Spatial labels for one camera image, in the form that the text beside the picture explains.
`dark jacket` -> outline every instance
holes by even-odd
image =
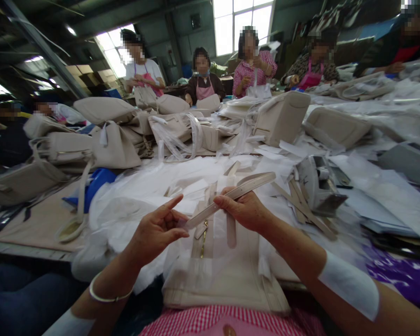
[[[388,66],[395,59],[400,48],[410,48],[417,45],[420,45],[419,38],[406,39],[402,42],[401,29],[395,29],[372,44],[359,62],[353,75],[360,77],[364,70],[368,68]],[[419,58],[420,50],[408,62]]]
[[[223,101],[225,97],[223,84],[221,83],[221,80],[219,79],[217,75],[215,75],[214,73],[210,73],[210,81],[207,80],[207,83],[205,83],[204,79],[200,76],[193,76],[192,78],[190,78],[187,89],[185,90],[185,94],[188,93],[191,96],[191,99],[193,100],[193,105],[196,105],[196,101],[197,101],[197,98],[196,98],[197,81],[199,81],[199,87],[202,87],[202,88],[210,87],[210,81],[211,81],[211,84],[213,85],[213,90],[215,91],[217,95],[221,97],[221,101]]]

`gingham fabric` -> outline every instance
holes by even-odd
[[[263,62],[266,62],[272,66],[272,73],[270,76],[267,76],[267,78],[272,78],[275,76],[275,73],[277,72],[277,64],[275,64],[274,60],[272,59],[272,55],[269,51],[260,51],[259,56],[261,57],[261,60]],[[242,60],[240,64],[238,64],[238,67],[235,69],[235,74],[233,76],[233,90],[232,93],[234,96],[236,96],[235,90],[237,89],[238,85],[241,83],[241,80],[246,77],[250,76],[251,81],[249,83],[249,86],[253,86],[255,82],[255,74],[254,74],[254,68],[250,67],[249,63],[245,60]],[[262,69],[258,69],[258,80],[257,85],[265,85],[266,84],[266,75],[263,72]],[[242,98],[246,95],[246,88],[243,88],[243,91],[241,92],[240,96],[236,96],[237,98]]]
[[[224,335],[230,327],[236,335],[325,336],[317,316],[293,309],[287,318],[231,306],[206,306],[187,310],[166,309],[140,336]]]

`jeans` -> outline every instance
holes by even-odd
[[[42,335],[86,287],[59,274],[36,277],[16,266],[0,265],[0,336]]]

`worker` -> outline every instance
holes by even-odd
[[[258,50],[258,36],[256,30],[247,26],[241,32],[238,41],[238,58],[241,61],[235,69],[233,77],[233,95],[242,98],[246,95],[246,90],[255,84],[255,71],[258,69],[257,85],[265,85],[266,78],[272,78],[277,72],[275,64],[269,51]]]
[[[337,28],[328,28],[322,32],[313,33],[308,46],[281,79],[281,85],[287,88],[296,87],[299,90],[306,90],[309,87],[318,86],[322,77],[326,83],[337,83],[339,73],[328,56],[336,45],[338,34]]]
[[[237,201],[224,196],[233,189],[225,188],[223,196],[214,198],[215,204],[274,246],[344,334],[420,335],[418,308],[392,289],[326,252],[302,231],[275,217],[255,193],[249,192]],[[45,336],[111,334],[127,302],[127,298],[117,302],[115,299],[131,293],[140,269],[169,244],[189,237],[184,229],[176,228],[180,221],[188,220],[173,209],[182,198],[183,195],[177,196],[141,220],[124,251],[95,278],[91,287],[45,332]],[[359,275],[351,275],[351,267]],[[332,289],[326,285],[330,282]],[[358,287],[361,292],[352,293]],[[292,317],[282,319],[249,309],[206,306],[167,310],[140,335],[323,334],[320,329],[311,330],[312,324],[305,323],[310,329],[305,330]]]
[[[75,109],[67,105],[50,101],[50,99],[39,99],[34,102],[34,114],[42,114],[53,117],[59,124],[66,126],[84,127],[88,123],[87,120]]]
[[[409,6],[389,33],[376,40],[359,62],[354,76],[362,77],[384,71],[396,74],[403,63],[420,58],[420,1]]]
[[[152,59],[146,59],[144,37],[129,29],[122,29],[121,39],[135,62],[126,65],[126,92],[130,94],[136,86],[147,86],[153,89],[156,96],[163,96],[165,81],[157,63]]]
[[[196,105],[196,101],[218,95],[219,100],[223,101],[225,91],[221,80],[214,73],[210,73],[210,57],[207,50],[202,47],[196,48],[193,54],[194,75],[188,82],[185,90],[185,101]]]

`brown jacket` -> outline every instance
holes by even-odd
[[[200,76],[193,76],[192,78],[190,78],[187,89],[185,90],[185,94],[188,93],[191,96],[191,99],[193,100],[193,105],[196,105],[196,101],[197,101],[197,98],[196,98],[197,81],[199,81],[199,87],[202,87],[202,88],[209,87],[210,81],[211,81],[213,90],[215,91],[217,95],[221,97],[221,101],[223,101],[225,97],[223,84],[221,83],[221,80],[219,79],[217,75],[215,75],[214,73],[210,73],[210,80],[207,80],[207,83],[205,83],[204,79]]]

